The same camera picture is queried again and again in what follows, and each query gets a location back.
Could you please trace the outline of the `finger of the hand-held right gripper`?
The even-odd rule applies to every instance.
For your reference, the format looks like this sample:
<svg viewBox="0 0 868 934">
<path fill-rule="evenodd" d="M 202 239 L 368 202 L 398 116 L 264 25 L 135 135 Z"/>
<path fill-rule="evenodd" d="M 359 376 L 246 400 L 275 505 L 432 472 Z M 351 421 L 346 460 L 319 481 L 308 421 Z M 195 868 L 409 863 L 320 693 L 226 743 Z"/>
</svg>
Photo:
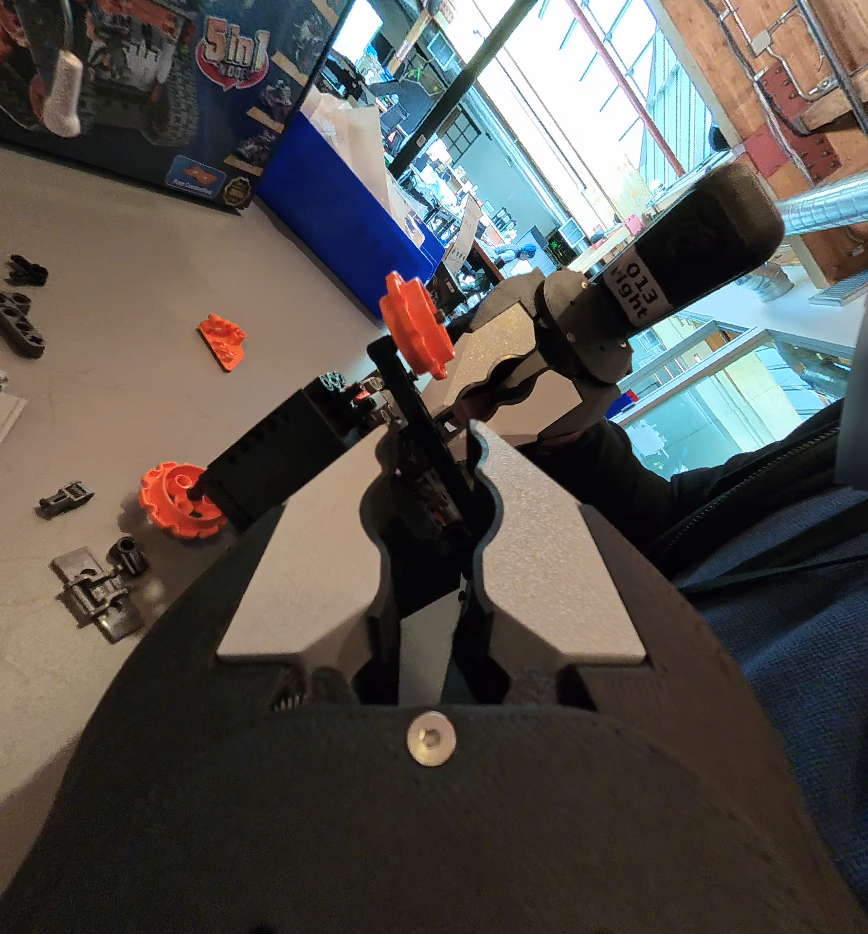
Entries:
<svg viewBox="0 0 868 934">
<path fill-rule="evenodd" d="M 527 398 L 549 371 L 538 348 L 537 298 L 544 274 L 518 274 L 495 286 L 453 345 L 448 397 Z"/>
<path fill-rule="evenodd" d="M 489 414 L 479 424 L 514 448 L 533 444 L 543 430 L 582 404 L 580 393 L 569 380 L 535 380 L 523 398 L 515 391 L 525 385 L 502 388 L 484 385 L 470 392 L 477 414 Z"/>
</svg>

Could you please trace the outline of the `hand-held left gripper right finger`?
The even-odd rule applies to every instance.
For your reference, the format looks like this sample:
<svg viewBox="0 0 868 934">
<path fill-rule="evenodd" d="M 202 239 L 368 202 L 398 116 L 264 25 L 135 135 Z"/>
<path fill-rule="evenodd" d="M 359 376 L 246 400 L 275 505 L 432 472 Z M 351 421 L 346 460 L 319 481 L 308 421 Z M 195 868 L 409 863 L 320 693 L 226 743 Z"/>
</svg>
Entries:
<svg viewBox="0 0 868 934">
<path fill-rule="evenodd" d="M 492 518 L 472 583 L 487 616 L 487 658 L 510 679 L 646 660 L 580 503 L 482 422 L 469 426 L 477 491 Z"/>
</svg>

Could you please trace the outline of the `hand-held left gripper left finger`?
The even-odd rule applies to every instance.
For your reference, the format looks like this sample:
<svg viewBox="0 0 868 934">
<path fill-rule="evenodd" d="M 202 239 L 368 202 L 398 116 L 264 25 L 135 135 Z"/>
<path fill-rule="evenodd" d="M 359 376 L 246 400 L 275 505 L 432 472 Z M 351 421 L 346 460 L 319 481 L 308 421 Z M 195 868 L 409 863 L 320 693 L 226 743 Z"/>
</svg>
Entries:
<svg viewBox="0 0 868 934">
<path fill-rule="evenodd" d="M 394 464 L 395 432 L 371 432 L 287 502 L 217 648 L 225 663 L 279 662 L 352 681 L 371 659 L 389 560 L 370 494 Z"/>
</svg>

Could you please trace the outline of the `building kit robot model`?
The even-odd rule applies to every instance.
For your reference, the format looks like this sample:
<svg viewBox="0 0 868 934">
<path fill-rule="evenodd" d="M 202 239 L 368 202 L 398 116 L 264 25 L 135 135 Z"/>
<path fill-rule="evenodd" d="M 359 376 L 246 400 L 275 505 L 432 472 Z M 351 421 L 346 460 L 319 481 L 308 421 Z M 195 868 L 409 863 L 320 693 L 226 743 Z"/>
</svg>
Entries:
<svg viewBox="0 0 868 934">
<path fill-rule="evenodd" d="M 448 447 L 446 415 L 424 402 L 416 381 L 445 387 L 447 364 L 459 361 L 459 338 L 479 304 L 444 324 L 417 279 L 386 280 L 380 307 L 394 336 L 368 347 L 376 368 L 348 383 L 333 371 L 293 393 L 208 466 L 164 461 L 141 479 L 138 502 L 161 531 L 185 541 L 211 538 L 227 524 L 248 530 L 285 504 L 377 428 L 394 433 L 391 509 L 394 535 L 413 534 L 448 550 L 470 531 L 473 493 Z"/>
</svg>

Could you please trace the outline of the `person's right forearm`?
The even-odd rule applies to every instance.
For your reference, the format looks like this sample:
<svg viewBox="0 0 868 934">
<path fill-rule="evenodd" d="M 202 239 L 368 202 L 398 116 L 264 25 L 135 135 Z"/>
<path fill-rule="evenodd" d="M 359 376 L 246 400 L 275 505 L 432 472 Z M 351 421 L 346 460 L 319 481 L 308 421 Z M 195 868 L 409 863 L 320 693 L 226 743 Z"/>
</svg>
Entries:
<svg viewBox="0 0 868 934">
<path fill-rule="evenodd" d="M 831 403 L 780 441 L 670 479 L 646 468 L 627 432 L 608 420 L 519 452 L 666 577 L 703 567 L 747 533 L 779 536 L 724 573 L 682 587 L 703 593 L 868 560 L 868 493 L 835 481 L 842 407 Z"/>
</svg>

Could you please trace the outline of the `blue storage bin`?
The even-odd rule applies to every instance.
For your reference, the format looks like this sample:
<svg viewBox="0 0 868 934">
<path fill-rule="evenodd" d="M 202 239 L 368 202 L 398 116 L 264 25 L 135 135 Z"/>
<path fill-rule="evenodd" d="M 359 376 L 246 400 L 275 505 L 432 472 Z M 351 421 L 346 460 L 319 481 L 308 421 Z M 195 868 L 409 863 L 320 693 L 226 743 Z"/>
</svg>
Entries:
<svg viewBox="0 0 868 934">
<path fill-rule="evenodd" d="M 421 246 L 410 239 L 302 113 L 284 132 L 256 193 L 377 319 L 390 273 L 428 284 L 444 256 L 426 226 Z"/>
</svg>

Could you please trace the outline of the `crumpled white paper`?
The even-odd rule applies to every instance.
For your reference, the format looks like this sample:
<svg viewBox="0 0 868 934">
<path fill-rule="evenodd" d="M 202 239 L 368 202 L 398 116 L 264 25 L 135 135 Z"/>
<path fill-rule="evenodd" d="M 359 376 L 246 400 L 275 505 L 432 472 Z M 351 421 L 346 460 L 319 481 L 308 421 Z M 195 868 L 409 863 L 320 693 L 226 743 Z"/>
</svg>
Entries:
<svg viewBox="0 0 868 934">
<path fill-rule="evenodd" d="M 406 204 L 384 161 L 378 106 L 353 107 L 311 89 L 302 112 L 375 200 L 391 216 L 404 216 Z"/>
</svg>

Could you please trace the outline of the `black pin connector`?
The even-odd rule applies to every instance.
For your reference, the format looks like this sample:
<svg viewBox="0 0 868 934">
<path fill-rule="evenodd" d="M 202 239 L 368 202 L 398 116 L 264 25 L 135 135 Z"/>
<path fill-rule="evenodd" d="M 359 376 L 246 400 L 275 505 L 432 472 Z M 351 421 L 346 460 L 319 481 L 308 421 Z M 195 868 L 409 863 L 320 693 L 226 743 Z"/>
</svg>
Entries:
<svg viewBox="0 0 868 934">
<path fill-rule="evenodd" d="M 59 487 L 56 492 L 39 500 L 34 510 L 43 520 L 53 520 L 66 513 L 90 503 L 95 491 L 89 485 L 77 480 Z"/>
</svg>

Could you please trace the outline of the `orange panel piece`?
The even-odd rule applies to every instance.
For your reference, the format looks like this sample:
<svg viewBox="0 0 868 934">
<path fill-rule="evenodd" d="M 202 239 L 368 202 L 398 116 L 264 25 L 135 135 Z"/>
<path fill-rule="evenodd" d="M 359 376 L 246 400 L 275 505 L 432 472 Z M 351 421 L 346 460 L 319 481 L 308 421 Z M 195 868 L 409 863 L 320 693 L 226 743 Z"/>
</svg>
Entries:
<svg viewBox="0 0 868 934">
<path fill-rule="evenodd" d="M 244 360 L 246 334 L 235 322 L 210 314 L 197 325 L 197 332 L 224 372 L 234 372 Z"/>
</svg>

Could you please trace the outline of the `grey beam piece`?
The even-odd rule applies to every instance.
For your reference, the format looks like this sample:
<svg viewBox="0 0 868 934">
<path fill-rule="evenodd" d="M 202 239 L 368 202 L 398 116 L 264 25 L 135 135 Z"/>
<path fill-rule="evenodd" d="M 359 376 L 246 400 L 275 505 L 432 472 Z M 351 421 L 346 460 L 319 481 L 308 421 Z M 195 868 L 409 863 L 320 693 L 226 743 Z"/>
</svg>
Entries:
<svg viewBox="0 0 868 934">
<path fill-rule="evenodd" d="M 11 349 L 27 359 L 40 359 L 43 335 L 30 321 L 31 298 L 22 292 L 0 290 L 0 335 Z"/>
</svg>

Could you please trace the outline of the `blue robot kit box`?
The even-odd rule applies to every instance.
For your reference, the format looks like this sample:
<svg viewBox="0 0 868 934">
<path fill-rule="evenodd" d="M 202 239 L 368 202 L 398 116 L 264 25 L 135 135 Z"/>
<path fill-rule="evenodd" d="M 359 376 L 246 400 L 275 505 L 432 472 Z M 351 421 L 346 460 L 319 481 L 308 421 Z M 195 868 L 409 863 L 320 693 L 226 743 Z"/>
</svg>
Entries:
<svg viewBox="0 0 868 934">
<path fill-rule="evenodd" d="M 0 141 L 241 211 L 352 5 L 0 1 Z"/>
</svg>

